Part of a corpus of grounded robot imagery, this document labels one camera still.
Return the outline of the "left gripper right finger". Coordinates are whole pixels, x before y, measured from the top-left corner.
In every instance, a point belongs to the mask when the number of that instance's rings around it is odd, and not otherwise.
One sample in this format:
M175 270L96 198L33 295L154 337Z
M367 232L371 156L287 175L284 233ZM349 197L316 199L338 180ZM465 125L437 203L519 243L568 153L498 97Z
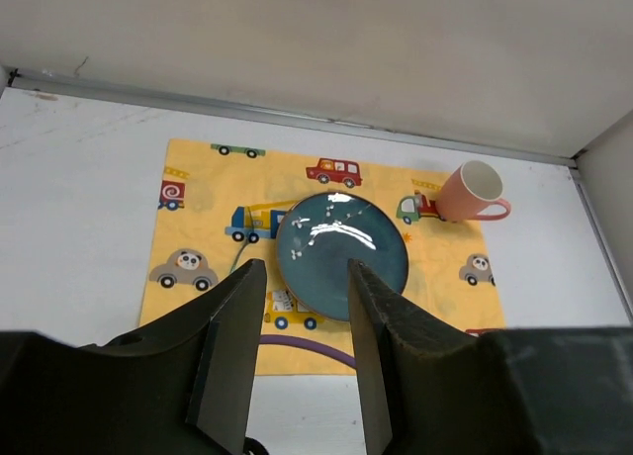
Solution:
M628 454L632 330L560 327L473 336L348 264L370 454Z

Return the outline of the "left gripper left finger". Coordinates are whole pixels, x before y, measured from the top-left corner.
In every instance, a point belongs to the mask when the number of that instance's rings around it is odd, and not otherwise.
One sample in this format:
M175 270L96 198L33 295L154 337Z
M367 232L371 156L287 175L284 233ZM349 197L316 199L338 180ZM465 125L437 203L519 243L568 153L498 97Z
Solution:
M5 454L260 454L246 434L265 304L251 259L109 343L1 335Z

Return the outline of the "blue metal fork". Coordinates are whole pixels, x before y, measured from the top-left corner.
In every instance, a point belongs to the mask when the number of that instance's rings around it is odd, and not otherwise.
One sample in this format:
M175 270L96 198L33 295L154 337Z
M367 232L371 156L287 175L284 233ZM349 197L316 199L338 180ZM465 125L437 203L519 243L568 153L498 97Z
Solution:
M244 230L244 238L242 240L242 243L240 245L239 250L237 251L237 253L236 253L236 255L235 255L235 257L234 257L234 259L233 259L233 261L232 261L232 263L231 263L231 265L229 267L228 274L232 274L236 270L237 264L239 263L239 260L240 260L240 258L242 256L244 250L250 244L250 235L252 233L254 233L253 217L252 217L252 214L251 214L251 210L247 209L246 211L247 211L247 215L248 215L248 217L250 219L250 224Z

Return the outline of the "dark teal ceramic plate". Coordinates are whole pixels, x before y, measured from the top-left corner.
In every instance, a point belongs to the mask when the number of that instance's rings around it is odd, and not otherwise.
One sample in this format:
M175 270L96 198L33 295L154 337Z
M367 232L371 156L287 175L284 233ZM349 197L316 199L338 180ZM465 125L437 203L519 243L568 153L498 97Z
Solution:
M406 287L401 232L377 205L353 194L323 192L301 200L282 219L275 246L287 290L327 319L349 320L349 260L366 264L398 293Z

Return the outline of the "pink and white cup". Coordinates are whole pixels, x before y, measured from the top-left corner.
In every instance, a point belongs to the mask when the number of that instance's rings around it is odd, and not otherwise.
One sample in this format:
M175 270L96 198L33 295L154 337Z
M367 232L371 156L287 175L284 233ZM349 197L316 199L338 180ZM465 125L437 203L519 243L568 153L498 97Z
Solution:
M463 163L441 187L435 200L439 216L448 222L493 222L507 218L511 204L502 198L503 183L487 163Z

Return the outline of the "yellow car-print cloth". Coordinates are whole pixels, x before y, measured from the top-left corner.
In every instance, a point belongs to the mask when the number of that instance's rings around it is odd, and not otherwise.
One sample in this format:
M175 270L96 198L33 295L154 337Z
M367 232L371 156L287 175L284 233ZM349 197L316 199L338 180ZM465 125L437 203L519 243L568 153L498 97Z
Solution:
M261 375L348 375L353 348L347 321L322 317L287 290L275 239L288 211L323 192L344 192L377 205L405 241L409 273L400 292L449 324L497 329L504 317L479 222L451 224L434 199L441 172L363 163L326 152L284 153L253 145L168 144L139 320L148 323L210 290L228 275L244 230L254 233L237 267L265 262L261 329L273 338L257 360Z

